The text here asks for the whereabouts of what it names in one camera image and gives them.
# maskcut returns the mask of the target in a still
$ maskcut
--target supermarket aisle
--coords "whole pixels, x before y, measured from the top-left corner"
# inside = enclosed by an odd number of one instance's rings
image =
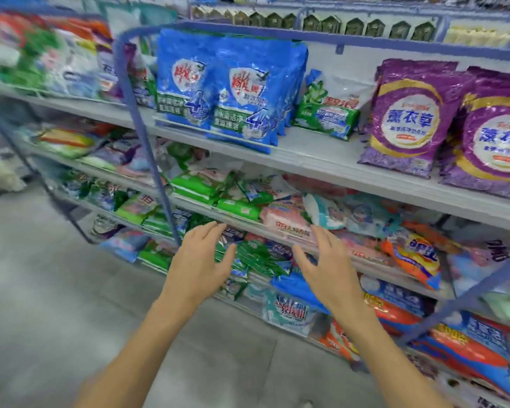
[[[66,407],[122,348],[163,278],[91,247],[44,193],[0,198],[0,407]],[[383,407],[371,378],[215,300],[170,349],[147,407]]]

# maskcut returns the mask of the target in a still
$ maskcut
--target purple detergent bag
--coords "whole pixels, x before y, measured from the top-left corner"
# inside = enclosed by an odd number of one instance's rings
[[[93,31],[96,43],[98,66],[100,67],[100,89],[102,97],[110,102],[120,103],[123,100],[123,92],[119,86],[119,79],[115,74],[114,55],[111,49],[113,39],[110,39],[97,31]],[[136,45],[127,43],[124,45],[124,53],[130,67],[136,54]]]
[[[441,183],[510,198],[510,88],[480,88]]]
[[[370,143],[359,163],[430,178],[435,152],[472,82],[467,73],[389,68],[382,75]]]

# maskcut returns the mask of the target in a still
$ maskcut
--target pink detergent bag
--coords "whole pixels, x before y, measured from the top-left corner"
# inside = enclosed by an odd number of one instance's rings
[[[480,88],[441,183],[510,198],[510,88]]]
[[[370,143],[359,163],[430,178],[435,151],[473,80],[468,73],[390,69],[382,76]]]

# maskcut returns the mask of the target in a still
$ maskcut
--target hand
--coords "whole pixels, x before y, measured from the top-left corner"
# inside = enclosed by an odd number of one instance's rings
[[[210,222],[187,232],[174,255],[158,301],[190,317],[198,305],[218,290],[230,276],[236,256],[236,245],[231,245],[220,263],[214,260],[215,246],[226,227]]]
[[[311,227],[319,246],[318,264],[313,265],[298,245],[292,247],[295,260],[315,296],[339,320],[342,328],[358,326],[370,315],[370,308],[364,302],[346,246],[327,229]]]

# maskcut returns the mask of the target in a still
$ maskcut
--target right hand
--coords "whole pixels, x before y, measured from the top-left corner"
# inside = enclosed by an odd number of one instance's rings
[[[327,229],[312,225],[319,247],[317,266],[313,265],[298,245],[292,247],[295,260],[313,293],[345,330],[358,326],[370,317],[357,272],[346,246]]]

